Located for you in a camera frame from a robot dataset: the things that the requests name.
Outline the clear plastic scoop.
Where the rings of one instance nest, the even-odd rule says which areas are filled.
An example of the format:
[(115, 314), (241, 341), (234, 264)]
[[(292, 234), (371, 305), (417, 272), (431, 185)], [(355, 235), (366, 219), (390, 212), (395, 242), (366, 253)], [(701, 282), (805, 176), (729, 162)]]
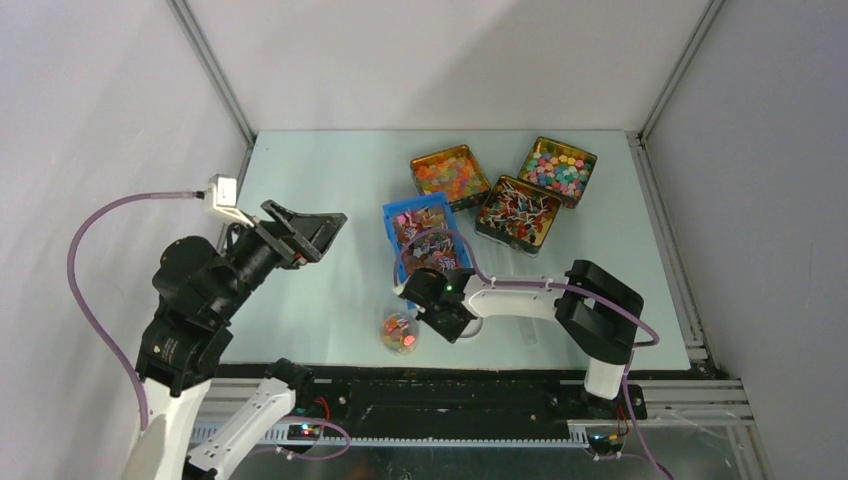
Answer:
[(519, 318), (517, 323), (523, 344), (526, 346), (536, 345), (538, 338), (533, 320), (529, 318)]

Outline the white jar lid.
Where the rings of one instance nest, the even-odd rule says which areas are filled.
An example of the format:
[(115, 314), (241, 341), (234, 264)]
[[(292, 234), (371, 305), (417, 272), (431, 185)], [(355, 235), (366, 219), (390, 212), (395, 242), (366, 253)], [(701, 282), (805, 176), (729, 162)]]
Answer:
[(462, 333), (460, 334), (460, 339), (469, 339), (478, 335), (482, 330), (483, 320), (482, 319), (473, 319), (471, 320)]

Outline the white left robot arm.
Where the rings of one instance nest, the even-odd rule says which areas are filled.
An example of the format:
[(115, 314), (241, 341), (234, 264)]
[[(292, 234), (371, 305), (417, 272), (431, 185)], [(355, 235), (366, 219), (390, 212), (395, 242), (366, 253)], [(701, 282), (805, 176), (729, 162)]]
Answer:
[(262, 208), (268, 219), (230, 226), (233, 237), (224, 252), (198, 236), (164, 251), (152, 280), (159, 304), (136, 362), (149, 424), (123, 478), (227, 479), (275, 423), (314, 408), (312, 371), (281, 358), (267, 366), (255, 393), (210, 439), (189, 446), (233, 338), (232, 317), (273, 270), (319, 262), (347, 220), (341, 213), (297, 213), (272, 200)]

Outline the clear plastic jar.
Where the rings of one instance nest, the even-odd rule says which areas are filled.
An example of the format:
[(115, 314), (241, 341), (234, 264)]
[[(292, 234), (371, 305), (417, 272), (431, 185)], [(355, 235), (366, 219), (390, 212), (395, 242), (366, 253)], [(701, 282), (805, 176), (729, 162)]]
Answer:
[(379, 339), (389, 351), (399, 355), (412, 353), (419, 341), (420, 326), (412, 311), (392, 312), (379, 329)]

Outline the blue plastic candy bin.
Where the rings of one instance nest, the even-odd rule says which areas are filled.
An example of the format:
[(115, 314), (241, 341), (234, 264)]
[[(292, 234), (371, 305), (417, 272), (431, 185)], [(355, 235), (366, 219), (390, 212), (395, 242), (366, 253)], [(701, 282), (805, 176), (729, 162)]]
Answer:
[(455, 232), (458, 224), (442, 192), (382, 206), (386, 234), (394, 252), (394, 287), (420, 268), (440, 272), (470, 268), (468, 249)]

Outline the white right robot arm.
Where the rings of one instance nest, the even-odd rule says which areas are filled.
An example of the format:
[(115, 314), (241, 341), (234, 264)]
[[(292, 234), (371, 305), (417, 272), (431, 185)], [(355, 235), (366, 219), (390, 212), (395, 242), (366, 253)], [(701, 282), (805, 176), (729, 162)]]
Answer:
[(476, 263), (446, 273), (419, 268), (405, 279), (395, 277), (392, 290), (414, 305), (417, 320), (451, 344), (489, 317), (560, 325), (588, 358), (581, 402), (596, 418), (620, 407), (620, 391), (640, 346), (635, 334), (647, 327), (625, 307), (626, 299), (636, 294), (586, 261), (575, 262), (563, 277), (495, 276)]

